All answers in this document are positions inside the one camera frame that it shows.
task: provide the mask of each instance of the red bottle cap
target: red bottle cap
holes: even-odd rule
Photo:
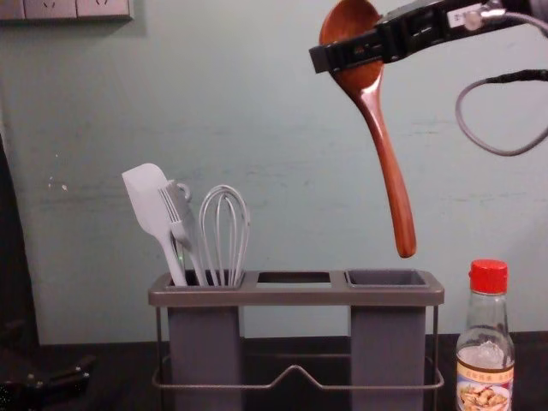
[[[470,289],[485,294],[505,294],[508,288],[508,266],[495,259],[476,259],[470,271]]]

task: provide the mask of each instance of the gray cable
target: gray cable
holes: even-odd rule
[[[532,24],[536,27],[538,27],[540,30],[548,33],[548,24],[544,23],[541,20],[535,19],[534,17],[531,17],[530,15],[523,15],[521,13],[505,13],[501,16],[497,17],[491,17],[489,20],[502,20],[502,19],[511,19],[511,20],[518,20],[525,23]],[[514,157],[519,156],[520,154],[523,154],[524,152],[528,152],[529,150],[532,150],[534,147],[536,147],[538,144],[540,144],[542,141],[548,137],[548,128],[546,128],[538,137],[536,137],[533,141],[530,143],[517,148],[515,150],[501,150],[496,147],[490,146],[487,143],[485,143],[482,139],[480,139],[477,135],[474,134],[474,132],[468,127],[468,125],[464,122],[464,118],[462,116],[462,100],[466,97],[466,95],[471,92],[474,88],[483,86],[484,84],[487,84],[487,79],[475,81],[471,85],[467,86],[464,90],[461,91],[459,94],[459,97],[456,99],[456,106],[455,106],[455,114],[456,114],[456,121],[459,125],[459,128],[461,131],[476,145],[484,150],[496,154],[498,156],[502,157]]]

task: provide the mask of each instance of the whisk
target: whisk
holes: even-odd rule
[[[211,203],[217,202],[214,214],[213,233],[215,235],[215,257],[217,260],[218,271],[213,264],[213,258],[209,248],[206,233],[206,218],[208,208]],[[229,247],[228,254],[229,260],[227,265],[228,276],[225,276],[225,267],[223,264],[223,250],[221,247],[221,210],[226,208],[230,216],[229,225]],[[231,186],[219,185],[210,190],[205,196],[204,201],[200,207],[199,224],[203,239],[203,253],[200,255],[205,256],[207,266],[209,267],[211,277],[217,276],[220,285],[234,286],[238,284],[241,278],[243,261],[247,251],[247,240],[249,238],[249,227],[251,223],[251,217],[246,202],[241,196],[240,192]]]

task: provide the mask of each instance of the wooden spoon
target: wooden spoon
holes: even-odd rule
[[[378,19],[377,10],[367,0],[342,0],[325,17],[319,34],[319,43],[326,45],[361,35],[371,30]],[[379,91],[383,78],[383,63],[369,63],[331,73],[331,76],[354,101],[366,119],[383,170],[397,251],[400,257],[411,257],[417,248],[413,214],[380,106]]]

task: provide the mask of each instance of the bottle label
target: bottle label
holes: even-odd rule
[[[456,404],[460,411],[510,411],[514,366],[490,370],[456,363]]]

